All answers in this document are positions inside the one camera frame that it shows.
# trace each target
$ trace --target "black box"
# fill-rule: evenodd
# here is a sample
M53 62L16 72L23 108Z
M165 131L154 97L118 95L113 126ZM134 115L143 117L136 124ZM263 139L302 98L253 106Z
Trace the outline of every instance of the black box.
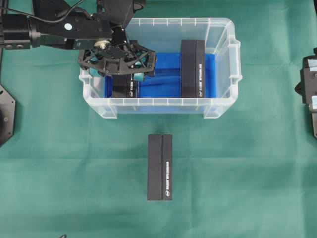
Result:
M138 82L133 81L131 75L113 76L113 98L137 98Z
M196 41L182 40L182 98L196 98Z
M205 97L205 41L182 40L182 98Z
M205 97L205 41L196 40L196 98Z
M172 135L149 135L148 201L172 200Z

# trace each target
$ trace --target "green table surface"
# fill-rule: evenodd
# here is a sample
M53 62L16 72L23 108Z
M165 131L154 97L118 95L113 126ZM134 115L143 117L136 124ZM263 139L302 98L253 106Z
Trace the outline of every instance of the green table surface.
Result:
M31 12L30 0L10 2ZM148 0L137 17L230 18L238 101L216 120L105 120L83 99L77 51L5 52L1 83L17 110L0 149L0 237L317 237L317 141L294 92L317 46L313 1ZM152 133L174 135L172 202L147 202Z

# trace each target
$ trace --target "black mechanical part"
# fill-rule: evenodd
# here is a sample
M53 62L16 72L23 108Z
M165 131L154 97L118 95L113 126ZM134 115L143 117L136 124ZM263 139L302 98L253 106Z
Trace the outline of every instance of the black mechanical part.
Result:
M171 201L172 135L149 135L148 201Z
M144 78L153 76L156 53L136 41L129 41L125 32L134 13L143 9L145 2L97 0L97 13L90 16L82 8L72 10L64 0L32 0L32 17L2 16L0 47L81 50L78 63L84 70L96 69L101 76L138 73L143 73ZM51 24L43 19L57 22Z
M98 1L98 5L113 25L126 28L135 12L145 7L145 0L103 0Z
M13 136L15 100L0 85L0 146Z
M314 137L317 139L317 109L313 108L313 96L317 96L317 69L310 62L317 61L317 48L315 55L303 58L303 69L301 70L301 82L295 87L295 92L302 96L303 104L308 105L312 115Z
M121 47L110 46L105 51L81 51L78 63L82 69L93 68L101 76L127 75L136 73L150 73L155 69L156 53L137 43L125 43L122 46L126 54L121 56Z

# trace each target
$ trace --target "clear plastic bin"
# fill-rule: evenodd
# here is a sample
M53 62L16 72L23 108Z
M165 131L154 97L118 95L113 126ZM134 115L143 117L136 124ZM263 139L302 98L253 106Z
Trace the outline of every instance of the clear plastic bin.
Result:
M240 42L226 18L133 18L126 29L130 39L161 53L180 53L183 39L206 41L206 53L215 54L217 98L104 98L105 81L80 71L84 99L103 118L118 114L203 114L216 119L238 98L242 79Z

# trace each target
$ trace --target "robotic arm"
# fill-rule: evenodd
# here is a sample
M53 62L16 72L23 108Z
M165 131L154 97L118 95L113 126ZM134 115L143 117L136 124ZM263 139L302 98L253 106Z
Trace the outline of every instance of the robotic arm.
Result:
M146 1L97 0L97 12L91 16L77 7L84 1L70 7L64 0L32 0L33 15L4 14L0 47L80 50L78 63L84 70L96 69L101 76L132 74L136 81L153 76L156 53L130 41L125 32Z

